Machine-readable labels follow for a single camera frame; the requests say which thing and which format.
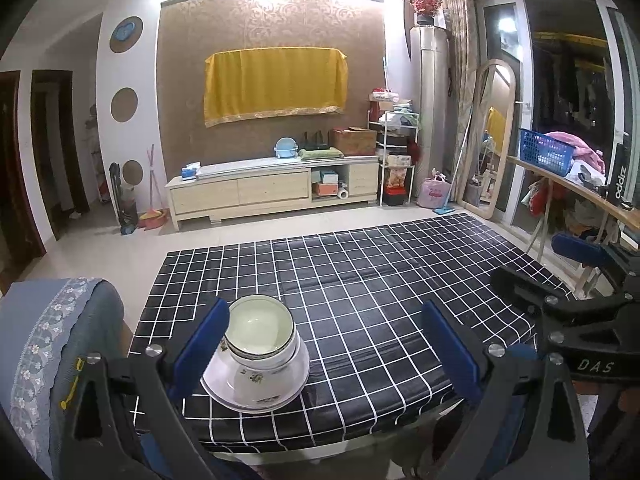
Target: beige curtain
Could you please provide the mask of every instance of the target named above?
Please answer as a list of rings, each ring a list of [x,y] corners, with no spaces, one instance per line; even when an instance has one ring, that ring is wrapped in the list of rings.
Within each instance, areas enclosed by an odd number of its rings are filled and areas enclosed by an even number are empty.
[[[452,37],[454,59],[451,63],[451,77],[458,102],[458,120],[456,121],[456,140],[452,164],[455,168],[460,151],[465,150],[462,141],[474,100],[476,71],[478,70],[478,31],[473,0],[442,0],[442,9],[447,29],[450,30]],[[466,153],[463,152],[460,168],[465,167],[465,157]],[[457,200],[463,191],[464,182],[457,177],[451,199]]]

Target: folded green cloth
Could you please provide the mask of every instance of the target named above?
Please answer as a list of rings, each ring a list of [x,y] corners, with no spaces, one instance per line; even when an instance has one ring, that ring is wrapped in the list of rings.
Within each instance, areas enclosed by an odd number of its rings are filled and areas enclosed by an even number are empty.
[[[312,160],[314,158],[344,158],[344,154],[338,148],[328,150],[300,150],[298,153],[301,160]]]

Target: pink cloth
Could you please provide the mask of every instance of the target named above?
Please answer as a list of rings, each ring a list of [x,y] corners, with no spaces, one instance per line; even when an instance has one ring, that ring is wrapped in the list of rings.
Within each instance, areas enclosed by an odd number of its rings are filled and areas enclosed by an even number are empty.
[[[594,152],[589,145],[584,142],[580,137],[576,137],[575,135],[568,134],[566,132],[549,132],[549,137],[553,137],[556,140],[562,140],[562,142],[566,142],[567,144],[575,147],[574,158],[583,160],[587,164],[589,164],[592,168],[595,168],[602,174],[605,173],[605,165],[604,160],[600,158],[596,152]]]

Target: round wall decoration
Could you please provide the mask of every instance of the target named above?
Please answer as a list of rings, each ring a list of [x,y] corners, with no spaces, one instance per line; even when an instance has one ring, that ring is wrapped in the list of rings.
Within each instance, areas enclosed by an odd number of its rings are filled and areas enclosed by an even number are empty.
[[[111,33],[109,47],[117,54],[129,50],[142,35],[142,20],[137,16],[129,16],[122,20]]]
[[[122,166],[122,178],[132,186],[137,186],[142,182],[143,173],[142,166],[136,160],[128,160]]]
[[[119,123],[126,123],[138,108],[138,95],[133,88],[121,88],[111,99],[111,115]]]

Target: brown wallpaper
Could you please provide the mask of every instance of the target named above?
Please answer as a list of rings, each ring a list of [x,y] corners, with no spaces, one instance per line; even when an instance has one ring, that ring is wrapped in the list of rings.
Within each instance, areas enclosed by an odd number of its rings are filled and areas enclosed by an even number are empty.
[[[204,60],[215,52],[267,46],[324,46],[347,56],[343,114],[204,125]],[[383,4],[370,0],[188,0],[164,6],[158,32],[158,115],[168,178],[188,162],[273,156],[280,137],[366,126],[368,95],[384,86]]]

